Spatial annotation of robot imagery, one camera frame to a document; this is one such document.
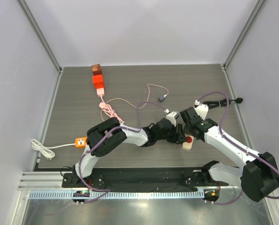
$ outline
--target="white cable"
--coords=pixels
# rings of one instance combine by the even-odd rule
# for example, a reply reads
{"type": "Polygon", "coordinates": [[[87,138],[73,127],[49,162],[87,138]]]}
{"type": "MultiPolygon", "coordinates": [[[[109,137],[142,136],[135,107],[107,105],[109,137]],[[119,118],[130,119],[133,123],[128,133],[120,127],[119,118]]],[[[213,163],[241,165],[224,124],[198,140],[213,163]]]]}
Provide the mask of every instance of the white cable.
{"type": "Polygon", "coordinates": [[[73,144],[63,144],[63,145],[55,146],[55,147],[45,147],[38,140],[36,140],[36,139],[31,140],[32,149],[36,150],[36,151],[40,151],[41,154],[49,160],[51,160],[52,158],[55,157],[55,153],[51,149],[56,149],[56,148],[61,148],[61,147],[71,146],[71,145],[75,145],[75,143],[73,143],[73,144]]]}

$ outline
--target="power outlet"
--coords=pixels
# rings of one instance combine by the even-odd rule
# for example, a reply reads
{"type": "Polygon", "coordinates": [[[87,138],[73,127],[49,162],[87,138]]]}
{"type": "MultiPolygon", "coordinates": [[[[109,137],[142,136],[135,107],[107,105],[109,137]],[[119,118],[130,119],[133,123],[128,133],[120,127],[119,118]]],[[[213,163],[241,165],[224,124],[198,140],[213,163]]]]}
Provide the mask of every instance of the power outlet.
{"type": "Polygon", "coordinates": [[[75,146],[77,148],[82,148],[87,145],[87,137],[78,137],[75,139],[75,146]]]}

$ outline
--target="beige box with red button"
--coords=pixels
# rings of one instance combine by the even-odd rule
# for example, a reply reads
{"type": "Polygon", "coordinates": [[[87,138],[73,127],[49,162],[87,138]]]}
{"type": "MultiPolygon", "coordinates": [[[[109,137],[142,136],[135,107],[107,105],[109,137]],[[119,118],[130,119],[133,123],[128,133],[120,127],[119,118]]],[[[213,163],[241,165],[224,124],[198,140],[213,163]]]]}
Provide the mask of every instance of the beige box with red button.
{"type": "Polygon", "coordinates": [[[194,137],[191,135],[187,135],[187,134],[185,134],[185,137],[186,137],[187,141],[182,143],[182,149],[189,151],[189,150],[191,150],[192,143],[194,141],[194,137]]]}

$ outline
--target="black and white robotic arm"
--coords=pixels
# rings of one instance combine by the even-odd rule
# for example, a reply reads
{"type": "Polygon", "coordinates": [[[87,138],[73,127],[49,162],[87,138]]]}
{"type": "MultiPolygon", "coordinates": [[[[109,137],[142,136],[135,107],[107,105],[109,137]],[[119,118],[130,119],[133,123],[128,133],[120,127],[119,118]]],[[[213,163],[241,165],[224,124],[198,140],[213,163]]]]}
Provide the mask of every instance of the black and white robotic arm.
{"type": "Polygon", "coordinates": [[[242,187],[244,193],[255,202],[259,202],[277,189],[279,187],[279,176],[253,156],[242,152],[238,146],[247,152],[261,157],[278,169],[274,157],[268,152],[260,154],[240,143],[225,131],[221,130],[220,132],[220,128],[216,122],[209,118],[205,119],[207,112],[208,107],[198,103],[195,107],[189,107],[180,113],[166,112],[166,118],[142,129],[127,127],[120,124],[117,118],[110,118],[87,132],[88,138],[87,146],[84,150],[85,156],[81,162],[78,162],[73,167],[73,177],[75,177],[77,182],[80,177],[85,178],[90,176],[98,159],[109,154],[121,143],[149,147],[154,145],[158,140],[167,140],[170,143],[182,144],[186,142],[185,134],[187,134],[216,147],[237,165],[237,167],[231,167],[223,165],[218,161],[212,161],[206,164],[204,168],[207,168],[209,176],[214,181],[223,181],[230,185],[242,187]],[[182,124],[177,124],[176,122],[180,115],[185,123],[184,129],[182,124]],[[97,145],[106,133],[115,127],[117,129],[95,151],[86,154],[93,146],[97,145]]]}

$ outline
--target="wooden tabletop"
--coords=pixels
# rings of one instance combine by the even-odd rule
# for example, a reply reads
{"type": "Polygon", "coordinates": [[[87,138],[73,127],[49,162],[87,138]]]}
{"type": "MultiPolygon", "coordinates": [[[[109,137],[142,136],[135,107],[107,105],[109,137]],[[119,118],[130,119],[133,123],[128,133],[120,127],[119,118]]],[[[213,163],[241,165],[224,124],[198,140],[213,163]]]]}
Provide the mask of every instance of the wooden tabletop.
{"type": "MultiPolygon", "coordinates": [[[[102,67],[105,97],[125,98],[134,105],[147,99],[147,84],[166,87],[169,95],[161,103],[171,111],[181,111],[202,95],[216,90],[228,93],[225,76],[220,65],[160,65],[160,66],[111,66],[102,67]]],[[[151,87],[150,101],[166,94],[164,89],[151,87]]],[[[223,99],[213,95],[207,100],[223,99]]],[[[87,130],[102,122],[100,98],[92,84],[91,67],[66,67],[61,77],[45,146],[74,143],[75,138],[86,136],[87,130]]],[[[125,121],[125,125],[137,127],[136,110],[121,100],[114,100],[111,106],[125,121]]],[[[208,118],[219,122],[225,108],[211,109],[208,118]]],[[[148,126],[165,117],[163,110],[154,105],[146,105],[140,110],[142,125],[148,126]]],[[[243,141],[234,107],[230,107],[224,122],[224,130],[239,141],[243,141]]],[[[60,168],[73,166],[82,155],[83,149],[74,146],[53,150],[52,160],[41,156],[39,168],[60,168]]],[[[131,144],[121,144],[110,154],[99,159],[96,167],[192,167],[218,160],[227,165],[234,163],[211,145],[194,140],[190,151],[180,145],[158,141],[154,146],[141,148],[131,144]]]]}

